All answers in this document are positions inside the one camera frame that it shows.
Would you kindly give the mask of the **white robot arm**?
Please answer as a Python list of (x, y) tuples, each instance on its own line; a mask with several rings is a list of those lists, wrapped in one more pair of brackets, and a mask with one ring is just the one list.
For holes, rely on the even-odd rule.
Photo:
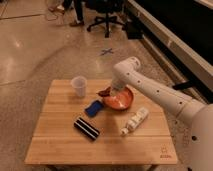
[(188, 171), (213, 171), (213, 104), (165, 86), (139, 72), (140, 60), (129, 57), (113, 66), (111, 91), (132, 86), (190, 128)]

